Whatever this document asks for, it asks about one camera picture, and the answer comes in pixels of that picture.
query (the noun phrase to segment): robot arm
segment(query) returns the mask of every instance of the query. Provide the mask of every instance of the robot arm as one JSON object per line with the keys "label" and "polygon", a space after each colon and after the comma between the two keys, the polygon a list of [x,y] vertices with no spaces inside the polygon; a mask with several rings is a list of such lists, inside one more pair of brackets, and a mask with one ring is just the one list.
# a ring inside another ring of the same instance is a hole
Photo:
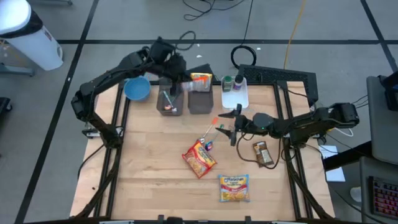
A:
{"label": "robot arm", "polygon": [[238,131],[260,136],[268,134],[278,139],[289,134],[291,145],[300,147],[315,134],[326,134],[332,128],[352,128],[359,123],[355,105],[351,103],[335,103],[329,108],[318,108],[291,119],[277,119],[265,113],[256,113],[251,121],[241,115],[241,110],[242,105],[238,104],[236,110],[218,115],[236,118],[233,131],[217,128],[230,138],[232,146],[236,144]]}
{"label": "robot arm", "polygon": [[146,72],[171,79],[173,85],[170,94],[174,95],[176,85],[191,80],[185,74],[186,64],[183,57],[175,53],[175,47],[159,37],[151,48],[143,47],[130,53],[117,67],[82,84],[72,99],[72,108],[79,120],[90,123],[100,132],[106,147],[118,147],[121,138],[116,128],[106,124],[95,113],[95,97],[126,78],[135,78]]}

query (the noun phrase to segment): ramen noodle package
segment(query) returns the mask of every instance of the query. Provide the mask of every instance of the ramen noodle package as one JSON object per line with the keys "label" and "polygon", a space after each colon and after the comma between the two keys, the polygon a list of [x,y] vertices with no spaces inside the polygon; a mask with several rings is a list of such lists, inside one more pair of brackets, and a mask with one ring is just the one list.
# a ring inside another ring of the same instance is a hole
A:
{"label": "ramen noodle package", "polygon": [[182,157],[189,164],[198,178],[207,174],[217,163],[203,145],[197,141]]}
{"label": "ramen noodle package", "polygon": [[220,178],[220,202],[245,201],[249,199],[249,175],[225,176]]}

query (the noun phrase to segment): gray concrete floor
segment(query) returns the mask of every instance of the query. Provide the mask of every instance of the gray concrete floor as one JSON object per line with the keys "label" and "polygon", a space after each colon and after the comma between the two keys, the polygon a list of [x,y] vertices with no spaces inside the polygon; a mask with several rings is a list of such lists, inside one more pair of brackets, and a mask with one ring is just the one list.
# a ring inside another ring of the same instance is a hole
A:
{"label": "gray concrete floor", "polygon": [[[187,2],[204,9],[202,2]],[[216,7],[234,2],[217,1]],[[398,39],[395,0],[367,0],[386,40]],[[93,0],[74,0],[73,6],[59,2],[31,1],[32,8],[58,40],[79,40]],[[300,1],[254,0],[247,39],[289,39],[300,10]],[[194,30],[197,39],[242,39],[250,0],[229,11],[212,11],[193,22],[183,19],[195,12],[181,1],[162,0],[99,0],[88,40],[147,40],[158,35],[177,39],[187,30]],[[308,0],[295,39],[377,40],[359,0]],[[182,52],[187,67],[209,63],[218,78],[236,74],[229,54],[236,44],[200,44]],[[257,52],[257,65],[282,68],[285,44],[252,44]],[[51,72],[36,68],[35,77],[0,75],[0,96],[13,100],[14,110],[1,121],[0,128],[0,223],[13,223],[21,205],[33,168],[49,128],[65,77],[77,45],[63,44],[65,63]],[[85,44],[78,61],[50,150],[26,222],[68,218],[76,187],[76,173],[83,159],[87,140],[80,131],[84,124],[72,111],[70,100],[81,83],[114,67],[129,52],[142,45]],[[398,45],[389,46],[398,57]],[[5,63],[20,63],[9,55],[0,55]],[[236,61],[251,63],[247,52],[237,51]],[[299,45],[290,48],[287,68],[315,72],[320,103],[352,102],[366,94],[368,76],[390,75],[392,70],[382,47],[377,45]],[[368,109],[359,109],[361,123],[353,129],[354,137],[337,132],[331,135],[349,146],[370,140]],[[338,150],[347,148],[336,144]],[[359,185],[359,165],[343,168],[346,182],[330,183],[346,199],[349,189]],[[361,215],[347,206],[331,190],[336,216],[360,222]]]}

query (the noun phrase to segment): white trash can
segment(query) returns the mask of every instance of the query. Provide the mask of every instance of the white trash can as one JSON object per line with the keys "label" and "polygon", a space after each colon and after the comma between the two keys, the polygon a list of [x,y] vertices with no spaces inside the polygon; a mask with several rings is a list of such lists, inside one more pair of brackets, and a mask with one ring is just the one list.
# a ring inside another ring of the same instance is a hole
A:
{"label": "white trash can", "polygon": [[0,38],[46,71],[62,65],[62,48],[26,0],[0,0]]}

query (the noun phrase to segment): wooden tabletop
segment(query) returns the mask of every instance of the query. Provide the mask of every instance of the wooden tabletop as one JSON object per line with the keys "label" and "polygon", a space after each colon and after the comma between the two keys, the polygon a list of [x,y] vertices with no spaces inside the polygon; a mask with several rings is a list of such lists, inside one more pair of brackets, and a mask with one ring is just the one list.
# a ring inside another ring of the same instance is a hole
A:
{"label": "wooden tabletop", "polygon": [[[288,82],[290,90],[305,94],[302,82]],[[116,87],[102,93],[96,112],[110,123]],[[211,114],[191,115],[184,98],[183,115],[161,116],[156,110],[158,86],[152,86],[150,98],[145,103],[130,103],[118,184],[113,205],[113,219],[155,220],[158,215],[182,217],[185,220],[295,220],[286,164],[280,160],[274,170],[258,168],[255,163],[242,161],[236,148],[229,145],[220,134],[210,154],[217,161],[201,179],[190,169],[181,155],[208,129],[212,119],[226,112],[221,106],[221,87],[213,87],[214,107]],[[249,86],[249,110],[277,117],[274,91],[271,86]],[[284,117],[287,117],[282,98]],[[294,116],[308,113],[307,99],[290,94]],[[228,127],[232,119],[218,120],[218,125]],[[278,140],[269,136],[254,136],[251,141],[241,141],[243,157],[255,159],[252,144],[267,143],[274,162],[278,158]],[[85,157],[102,144],[100,139],[88,140]],[[309,145],[318,147],[315,140]],[[318,203],[334,216],[333,206],[322,165],[320,153],[310,147],[301,150],[308,188]],[[87,204],[98,188],[103,166],[104,150],[92,158],[81,170],[71,215],[76,215]],[[249,174],[250,202],[219,202],[220,189],[217,176]],[[303,198],[297,187],[301,214],[305,217]],[[104,194],[101,213],[104,214],[108,191]]]}

